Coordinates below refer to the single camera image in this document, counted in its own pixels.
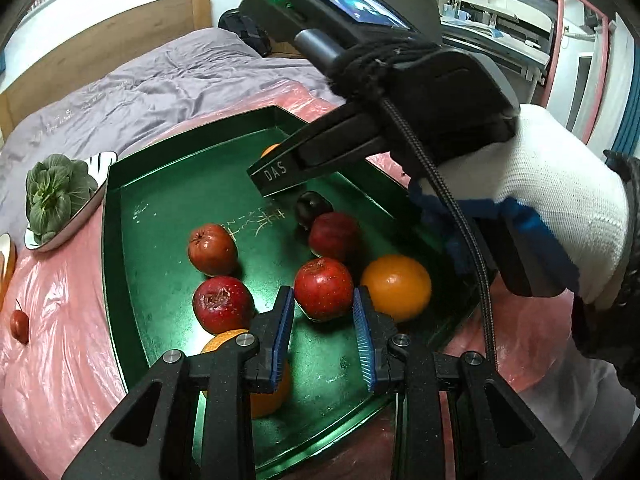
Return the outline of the white blue gloved hand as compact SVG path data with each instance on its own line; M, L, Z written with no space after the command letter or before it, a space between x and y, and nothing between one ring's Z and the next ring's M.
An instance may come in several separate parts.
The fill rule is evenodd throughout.
M599 311L626 304L639 269L639 162L601 157L543 107L514 137L438 168L515 295L570 290Z

